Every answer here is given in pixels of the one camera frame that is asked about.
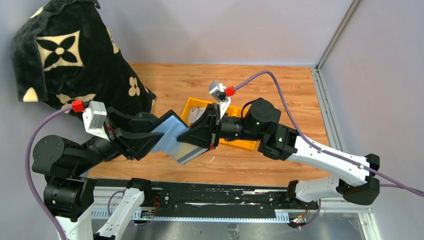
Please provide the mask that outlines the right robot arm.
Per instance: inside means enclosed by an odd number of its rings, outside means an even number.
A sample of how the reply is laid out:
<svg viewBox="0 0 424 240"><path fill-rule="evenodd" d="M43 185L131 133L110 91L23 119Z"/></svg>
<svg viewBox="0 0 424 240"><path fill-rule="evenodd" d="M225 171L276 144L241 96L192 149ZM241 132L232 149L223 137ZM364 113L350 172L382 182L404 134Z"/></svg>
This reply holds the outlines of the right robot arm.
<svg viewBox="0 0 424 240"><path fill-rule="evenodd" d="M285 201L292 209L326 198L362 206L376 200L380 194L380 181L375 177L380 167L377 155L355 156L316 143L299 130L280 124L280 117L281 111L263 98L247 103L239 117L221 115L213 103L177 141L206 150L216 148L220 139L257 141L257 150L269 159L306 164L329 173L325 178L290 181Z"/></svg>

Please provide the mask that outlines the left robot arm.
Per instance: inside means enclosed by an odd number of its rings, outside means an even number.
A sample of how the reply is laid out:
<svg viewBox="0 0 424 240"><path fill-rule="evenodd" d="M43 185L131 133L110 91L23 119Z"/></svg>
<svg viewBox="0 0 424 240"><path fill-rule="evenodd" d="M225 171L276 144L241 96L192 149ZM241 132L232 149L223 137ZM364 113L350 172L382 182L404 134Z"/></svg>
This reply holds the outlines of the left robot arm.
<svg viewBox="0 0 424 240"><path fill-rule="evenodd" d="M122 199L106 223L93 232L94 190L97 181L83 173L123 155L131 160L146 156L163 138L157 127L163 119L151 113L137 116L123 114L101 102L88 107L72 107L82 112L85 131L91 139L78 144L58 135L48 135L38 142L30 140L26 153L33 158L27 171L45 177L46 187L35 198L56 227L61 240L118 240L138 207L158 207L147 179L128 181Z"/></svg>

